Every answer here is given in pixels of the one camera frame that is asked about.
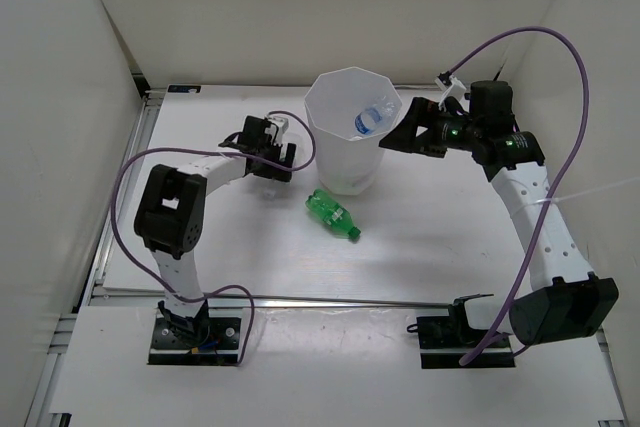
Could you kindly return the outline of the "clear bottle blue label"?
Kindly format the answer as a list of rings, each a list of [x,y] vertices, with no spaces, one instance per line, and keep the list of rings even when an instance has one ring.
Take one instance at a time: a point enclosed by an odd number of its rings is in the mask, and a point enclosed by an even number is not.
[[[354,119],[351,140],[361,139],[390,127],[399,113],[401,102],[387,95],[375,98]]]

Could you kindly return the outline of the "clear bottle white green label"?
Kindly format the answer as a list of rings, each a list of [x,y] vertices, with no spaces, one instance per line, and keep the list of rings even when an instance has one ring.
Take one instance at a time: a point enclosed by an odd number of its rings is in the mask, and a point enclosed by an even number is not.
[[[273,144],[268,151],[267,159],[277,165],[277,167],[266,166],[266,185],[263,189],[263,196],[269,200],[274,200],[282,187],[288,185],[293,177],[290,169],[294,167],[298,145],[295,141]]]

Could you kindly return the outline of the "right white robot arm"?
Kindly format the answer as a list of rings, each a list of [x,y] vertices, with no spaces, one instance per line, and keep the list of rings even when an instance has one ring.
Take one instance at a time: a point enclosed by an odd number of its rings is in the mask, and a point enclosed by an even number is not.
[[[416,97],[379,145],[434,158],[450,149],[470,153],[505,205],[529,261],[531,291],[508,307],[516,338],[531,346],[589,337],[619,290],[613,279],[598,277],[579,252],[551,199],[536,137],[515,128],[512,100],[504,81],[472,83],[467,110],[452,96],[440,103]]]

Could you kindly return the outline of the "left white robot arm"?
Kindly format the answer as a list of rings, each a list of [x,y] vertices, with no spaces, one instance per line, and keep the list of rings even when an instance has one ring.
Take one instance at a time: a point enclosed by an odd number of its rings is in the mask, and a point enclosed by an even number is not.
[[[188,347],[206,342],[208,304],[199,285],[194,249],[204,227],[206,198],[248,175],[288,182],[296,146],[284,143],[289,122],[278,115],[248,116],[241,131],[225,138],[221,153],[181,167],[154,166],[134,219],[134,232],[151,252],[165,289],[159,310]]]

